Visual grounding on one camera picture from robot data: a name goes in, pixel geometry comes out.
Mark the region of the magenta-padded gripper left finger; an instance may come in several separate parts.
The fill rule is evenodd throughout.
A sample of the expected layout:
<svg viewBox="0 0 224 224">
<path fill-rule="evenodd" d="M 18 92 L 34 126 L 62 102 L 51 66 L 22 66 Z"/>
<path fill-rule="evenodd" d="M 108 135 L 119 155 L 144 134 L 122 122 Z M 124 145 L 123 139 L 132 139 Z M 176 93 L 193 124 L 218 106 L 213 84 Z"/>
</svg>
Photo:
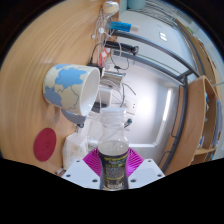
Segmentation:
<svg viewBox="0 0 224 224">
<path fill-rule="evenodd" d="M 100 158 L 98 150 L 92 150 L 83 159 L 75 159 L 62 178 L 83 188 L 99 189 Z"/>
</svg>

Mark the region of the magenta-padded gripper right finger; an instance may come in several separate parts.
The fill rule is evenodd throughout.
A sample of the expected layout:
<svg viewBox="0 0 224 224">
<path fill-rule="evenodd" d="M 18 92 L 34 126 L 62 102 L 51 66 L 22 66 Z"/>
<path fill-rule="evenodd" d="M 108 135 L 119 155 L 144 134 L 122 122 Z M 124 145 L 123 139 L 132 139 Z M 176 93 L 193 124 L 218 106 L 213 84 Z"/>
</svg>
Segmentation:
<svg viewBox="0 0 224 224">
<path fill-rule="evenodd" d="M 164 177 L 153 159 L 144 159 L 133 149 L 127 158 L 127 183 L 129 189 L 141 188 Z"/>
</svg>

